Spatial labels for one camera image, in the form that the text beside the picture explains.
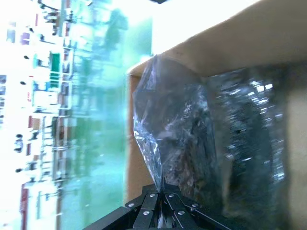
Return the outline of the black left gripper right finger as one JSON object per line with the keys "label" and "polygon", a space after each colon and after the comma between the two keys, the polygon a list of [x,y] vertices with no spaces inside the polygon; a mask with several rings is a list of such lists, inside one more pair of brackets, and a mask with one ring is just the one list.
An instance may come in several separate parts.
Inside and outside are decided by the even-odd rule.
{"label": "black left gripper right finger", "polygon": [[179,187],[163,186],[163,212],[174,228],[185,230],[230,230],[232,224],[215,210],[182,195]]}

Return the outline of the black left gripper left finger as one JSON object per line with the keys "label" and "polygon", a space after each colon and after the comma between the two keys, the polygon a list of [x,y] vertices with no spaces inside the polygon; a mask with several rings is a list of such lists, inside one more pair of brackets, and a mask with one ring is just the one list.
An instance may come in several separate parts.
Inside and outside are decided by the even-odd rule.
{"label": "black left gripper left finger", "polygon": [[131,210],[130,222],[133,230],[157,230],[160,217],[160,193],[155,185],[146,185],[142,194],[127,202]]}

